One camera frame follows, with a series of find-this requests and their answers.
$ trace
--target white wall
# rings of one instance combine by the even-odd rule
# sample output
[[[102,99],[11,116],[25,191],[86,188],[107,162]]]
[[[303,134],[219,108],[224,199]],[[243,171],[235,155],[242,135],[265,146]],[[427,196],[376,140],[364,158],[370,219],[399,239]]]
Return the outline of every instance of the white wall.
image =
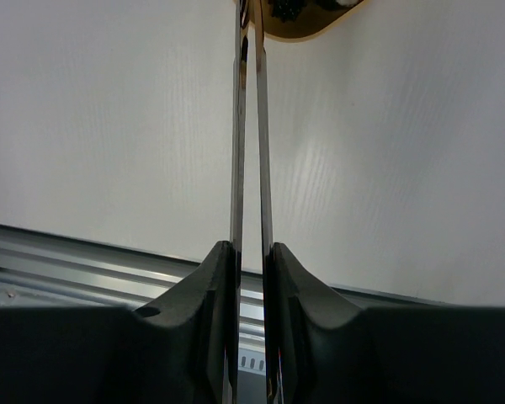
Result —
[[[225,238],[232,19],[226,0],[0,1],[0,223],[197,259]],[[505,304],[505,0],[369,0],[266,47],[275,238],[330,284]]]

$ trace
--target white textured surface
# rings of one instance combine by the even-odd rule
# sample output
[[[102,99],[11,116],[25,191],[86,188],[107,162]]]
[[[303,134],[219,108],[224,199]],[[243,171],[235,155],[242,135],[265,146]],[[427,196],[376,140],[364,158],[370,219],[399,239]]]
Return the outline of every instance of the white textured surface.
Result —
[[[0,223],[186,258],[228,237],[233,15],[0,0]]]
[[[232,19],[225,0],[0,1],[0,223],[197,259],[227,237]],[[275,239],[330,284],[505,304],[505,0],[370,0],[266,47]]]

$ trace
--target small hole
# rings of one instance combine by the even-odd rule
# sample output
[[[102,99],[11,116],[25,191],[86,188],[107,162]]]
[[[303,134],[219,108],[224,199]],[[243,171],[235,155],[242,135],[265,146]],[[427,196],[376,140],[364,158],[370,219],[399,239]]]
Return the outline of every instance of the small hole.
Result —
[[[156,307],[143,306],[143,307],[139,307],[138,309],[136,309],[135,313],[138,314],[140,317],[148,318],[148,317],[153,317],[153,316],[156,316],[157,314],[160,314],[161,311],[159,309],[157,309]]]

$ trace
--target wooden edge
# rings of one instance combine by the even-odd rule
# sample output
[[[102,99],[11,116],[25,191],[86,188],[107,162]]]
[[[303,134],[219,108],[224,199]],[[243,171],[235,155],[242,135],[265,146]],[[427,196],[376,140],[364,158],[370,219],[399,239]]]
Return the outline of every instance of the wooden edge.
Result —
[[[310,3],[307,5],[300,17],[295,22],[286,22],[275,19],[269,15],[269,5],[266,0],[262,0],[263,27],[265,36],[271,40],[285,43],[299,43],[306,40],[313,40],[317,36],[326,33],[328,30],[341,24],[346,18],[349,18],[355,11],[361,9],[365,3],[370,0],[362,0],[349,10],[326,11],[319,6]],[[250,9],[250,24],[254,24],[254,10]],[[314,19],[316,27],[311,27],[307,21]]]

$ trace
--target metal blade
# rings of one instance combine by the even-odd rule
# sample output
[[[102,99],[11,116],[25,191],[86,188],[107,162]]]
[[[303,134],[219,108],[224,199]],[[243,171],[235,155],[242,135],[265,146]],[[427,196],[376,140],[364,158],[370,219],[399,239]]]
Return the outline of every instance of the metal blade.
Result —
[[[255,46],[256,46],[256,83],[258,93],[258,144],[260,154],[260,215],[262,222],[262,278],[263,278],[263,316],[265,324],[266,382],[268,404],[282,402],[280,394],[280,366],[278,347],[273,329],[269,325],[276,322],[274,311],[270,309],[271,284],[273,278],[273,221],[271,213],[271,179],[269,172],[269,120],[268,120],[268,73],[266,69],[266,51],[263,47],[263,17],[261,0],[253,0]]]
[[[236,305],[233,307],[232,324],[229,325],[230,341],[226,346],[225,402],[237,402],[237,352],[240,318],[242,243],[243,243],[243,178],[245,160],[245,101],[247,90],[247,52],[249,25],[248,0],[236,3],[236,53],[234,59],[234,99],[232,126],[232,185],[230,241],[235,254]]]

